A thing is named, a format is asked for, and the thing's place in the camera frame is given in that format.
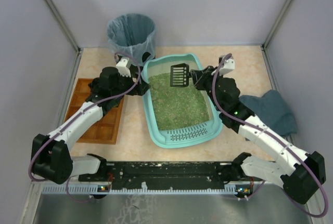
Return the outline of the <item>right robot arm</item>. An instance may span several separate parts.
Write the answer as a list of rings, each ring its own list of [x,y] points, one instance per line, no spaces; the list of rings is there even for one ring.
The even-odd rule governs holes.
[[[299,149],[272,131],[240,101],[240,90],[233,78],[219,75],[212,66],[190,70],[187,78],[197,90],[208,94],[225,127],[252,141],[273,158],[266,161],[248,153],[239,155],[234,163],[245,176],[280,187],[300,204],[305,204],[317,190],[323,191],[326,181],[323,156]]]

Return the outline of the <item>black litter scoop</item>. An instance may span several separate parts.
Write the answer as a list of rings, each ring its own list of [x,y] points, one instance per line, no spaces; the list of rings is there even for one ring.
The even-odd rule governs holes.
[[[187,87],[189,85],[189,65],[180,63],[172,65],[170,68],[170,86],[171,87]]]

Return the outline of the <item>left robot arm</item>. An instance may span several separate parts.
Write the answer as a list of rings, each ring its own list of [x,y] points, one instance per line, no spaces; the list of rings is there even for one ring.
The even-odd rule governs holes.
[[[143,96],[150,86],[140,76],[134,80],[131,74],[122,74],[119,68],[106,67],[89,88],[89,96],[67,121],[49,134],[38,134],[33,139],[28,169],[32,180],[49,180],[60,185],[73,176],[96,174],[102,157],[93,154],[72,157],[70,150],[125,95]]]

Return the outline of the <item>teal litter box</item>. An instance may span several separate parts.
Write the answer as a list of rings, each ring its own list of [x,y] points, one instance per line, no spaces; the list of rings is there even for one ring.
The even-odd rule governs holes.
[[[165,149],[204,143],[217,137],[223,126],[206,92],[192,84],[183,88],[170,85],[171,66],[180,63],[202,69],[195,54],[176,54],[149,60],[142,71],[142,80],[150,86],[143,95],[150,137]]]

